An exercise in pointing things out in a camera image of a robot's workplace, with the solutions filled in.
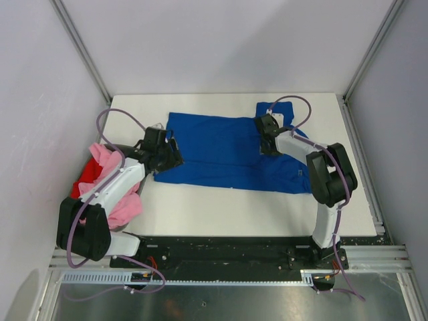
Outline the blue printed t shirt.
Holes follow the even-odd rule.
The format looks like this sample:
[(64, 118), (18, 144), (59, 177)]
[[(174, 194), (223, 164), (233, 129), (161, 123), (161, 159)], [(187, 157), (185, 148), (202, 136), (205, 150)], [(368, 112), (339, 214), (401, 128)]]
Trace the blue printed t shirt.
[(307, 166), (283, 154), (260, 151), (253, 118), (171, 112), (172, 130), (184, 163), (158, 173), (156, 182), (289, 194), (310, 193)]

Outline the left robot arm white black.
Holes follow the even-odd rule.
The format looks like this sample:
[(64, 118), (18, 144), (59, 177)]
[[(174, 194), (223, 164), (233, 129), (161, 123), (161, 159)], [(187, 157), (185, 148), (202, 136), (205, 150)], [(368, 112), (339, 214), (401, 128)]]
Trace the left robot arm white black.
[(119, 156), (113, 171), (77, 199), (60, 204), (56, 245), (69, 254), (99, 261), (124, 256), (133, 267), (144, 265), (148, 252), (140, 238), (109, 228), (108, 216), (127, 192), (151, 173), (161, 173), (184, 163), (172, 130), (149, 127), (134, 146), (111, 148)]

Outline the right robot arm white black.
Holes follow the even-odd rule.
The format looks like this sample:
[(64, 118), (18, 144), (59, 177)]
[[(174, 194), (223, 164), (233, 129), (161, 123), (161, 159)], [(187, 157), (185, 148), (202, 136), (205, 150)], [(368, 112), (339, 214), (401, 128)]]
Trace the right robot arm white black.
[(261, 135), (261, 152), (285, 154), (306, 165), (312, 196), (318, 202), (316, 224), (312, 233), (315, 247), (309, 250), (309, 262), (325, 268), (333, 258), (331, 247), (338, 241), (342, 208), (358, 187), (346, 149), (340, 143), (322, 145), (299, 135), (295, 129), (279, 127), (270, 114), (254, 118)]

